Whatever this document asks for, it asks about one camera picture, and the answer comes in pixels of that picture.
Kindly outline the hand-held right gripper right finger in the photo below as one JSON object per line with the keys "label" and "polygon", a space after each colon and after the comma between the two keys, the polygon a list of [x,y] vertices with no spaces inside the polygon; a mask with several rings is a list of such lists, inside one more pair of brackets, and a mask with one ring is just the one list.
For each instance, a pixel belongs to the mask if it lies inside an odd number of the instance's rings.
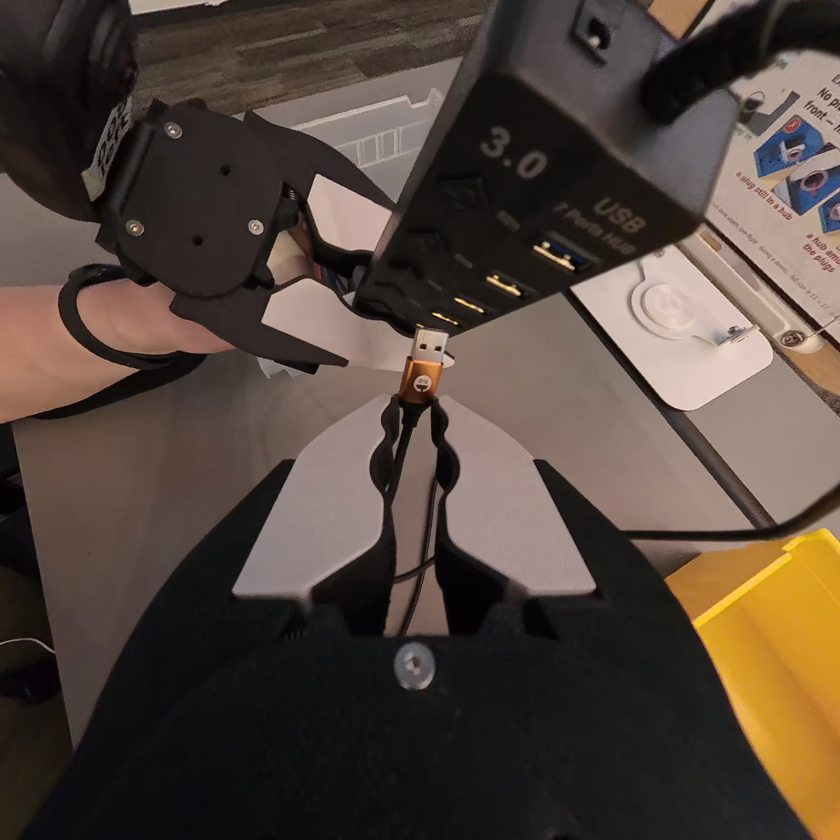
{"label": "hand-held right gripper right finger", "polygon": [[592,595],[592,573],[529,451],[452,397],[430,415],[441,493],[434,567],[448,632],[477,634],[500,603]]}

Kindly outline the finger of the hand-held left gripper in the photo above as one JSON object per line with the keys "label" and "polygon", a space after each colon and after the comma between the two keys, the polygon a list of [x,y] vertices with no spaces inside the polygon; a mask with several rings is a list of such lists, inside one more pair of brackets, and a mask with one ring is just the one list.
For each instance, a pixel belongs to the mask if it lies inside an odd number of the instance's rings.
{"label": "finger of the hand-held left gripper", "polygon": [[354,311],[333,290],[303,277],[269,298],[263,324],[326,350],[356,368],[403,368],[413,338]]}
{"label": "finger of the hand-held left gripper", "polygon": [[393,200],[367,174],[308,174],[298,193],[314,261],[336,272],[367,267]]}

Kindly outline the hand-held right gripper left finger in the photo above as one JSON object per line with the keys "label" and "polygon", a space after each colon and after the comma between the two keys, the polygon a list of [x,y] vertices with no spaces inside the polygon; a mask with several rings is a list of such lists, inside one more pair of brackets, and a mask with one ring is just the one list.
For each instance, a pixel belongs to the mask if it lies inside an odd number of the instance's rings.
{"label": "hand-held right gripper left finger", "polygon": [[383,635],[396,576],[387,491],[398,401],[378,395],[295,460],[234,583],[240,600],[336,607],[355,635]]}

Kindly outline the clear plastic bin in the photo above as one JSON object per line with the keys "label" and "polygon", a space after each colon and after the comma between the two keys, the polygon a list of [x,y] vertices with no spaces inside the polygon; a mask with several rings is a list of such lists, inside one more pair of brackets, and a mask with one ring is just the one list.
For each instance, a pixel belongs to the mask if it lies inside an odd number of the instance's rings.
{"label": "clear plastic bin", "polygon": [[[283,186],[298,210],[297,222],[278,234],[267,258],[267,269],[274,281],[270,296],[281,287],[308,277],[330,288],[355,312],[384,320],[382,316],[370,316],[354,309],[355,289],[370,264],[354,272],[336,272],[314,261],[306,221],[301,215],[298,179],[308,174],[367,174],[396,206],[395,200],[402,192],[443,100],[444,96],[431,88],[418,104],[411,103],[408,96],[401,96],[298,123],[293,123],[292,118],[302,117],[305,112],[296,102],[245,114],[245,123],[251,129],[263,132],[277,147],[284,165]],[[263,324],[266,307],[261,316],[259,339],[267,339],[268,344],[260,345],[255,355],[267,375],[270,375],[269,362],[290,371],[307,372],[322,365],[348,366],[347,361],[337,355]],[[413,337],[411,332],[404,335]]]}

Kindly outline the black multi-port usb hub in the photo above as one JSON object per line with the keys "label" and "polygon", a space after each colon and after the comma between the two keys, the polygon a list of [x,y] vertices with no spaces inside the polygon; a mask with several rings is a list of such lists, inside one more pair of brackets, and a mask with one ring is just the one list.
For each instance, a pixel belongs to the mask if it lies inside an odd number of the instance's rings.
{"label": "black multi-port usb hub", "polygon": [[456,335],[694,233],[738,107],[652,120],[642,81],[674,46],[636,2],[495,2],[353,309]]}

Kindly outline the yellow plastic bin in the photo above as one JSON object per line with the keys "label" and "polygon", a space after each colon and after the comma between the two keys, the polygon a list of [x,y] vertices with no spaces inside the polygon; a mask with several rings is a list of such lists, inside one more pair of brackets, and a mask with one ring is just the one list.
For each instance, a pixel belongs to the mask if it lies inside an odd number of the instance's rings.
{"label": "yellow plastic bin", "polygon": [[773,782],[811,835],[838,839],[838,538],[711,551],[665,581]]}

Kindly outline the person's left forearm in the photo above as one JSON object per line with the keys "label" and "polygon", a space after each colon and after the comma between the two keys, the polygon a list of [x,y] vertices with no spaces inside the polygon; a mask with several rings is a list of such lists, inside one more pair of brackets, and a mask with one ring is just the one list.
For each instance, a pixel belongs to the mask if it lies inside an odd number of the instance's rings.
{"label": "person's left forearm", "polygon": [[1,422],[78,403],[108,384],[109,366],[60,319],[57,287],[1,290]]}

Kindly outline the person's left hand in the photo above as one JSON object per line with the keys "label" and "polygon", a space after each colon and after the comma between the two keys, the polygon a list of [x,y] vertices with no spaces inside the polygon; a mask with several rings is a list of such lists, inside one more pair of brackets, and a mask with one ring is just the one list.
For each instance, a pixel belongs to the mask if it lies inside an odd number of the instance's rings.
{"label": "person's left hand", "polygon": [[77,311],[89,332],[112,350],[164,355],[234,348],[203,326],[177,317],[170,309],[173,297],[159,284],[141,287],[131,280],[112,280],[82,289]]}

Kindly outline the black wristband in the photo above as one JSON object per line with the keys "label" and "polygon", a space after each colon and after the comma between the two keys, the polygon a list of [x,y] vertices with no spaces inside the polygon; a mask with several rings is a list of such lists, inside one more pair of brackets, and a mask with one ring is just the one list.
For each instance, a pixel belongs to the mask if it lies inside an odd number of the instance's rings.
{"label": "black wristband", "polygon": [[175,364],[202,363],[206,358],[204,354],[181,351],[164,354],[132,353],[115,350],[93,335],[79,314],[79,295],[90,287],[128,278],[124,268],[119,265],[88,264],[71,271],[58,295],[59,317],[69,335],[99,359],[132,371],[158,371]]}

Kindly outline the white metal document stand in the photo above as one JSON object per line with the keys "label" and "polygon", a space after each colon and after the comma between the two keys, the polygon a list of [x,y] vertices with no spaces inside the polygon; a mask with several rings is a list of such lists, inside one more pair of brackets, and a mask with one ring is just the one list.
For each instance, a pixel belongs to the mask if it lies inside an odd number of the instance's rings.
{"label": "white metal document stand", "polygon": [[776,354],[838,396],[838,313],[799,313],[708,226],[574,286],[572,295],[677,410],[708,404]]}

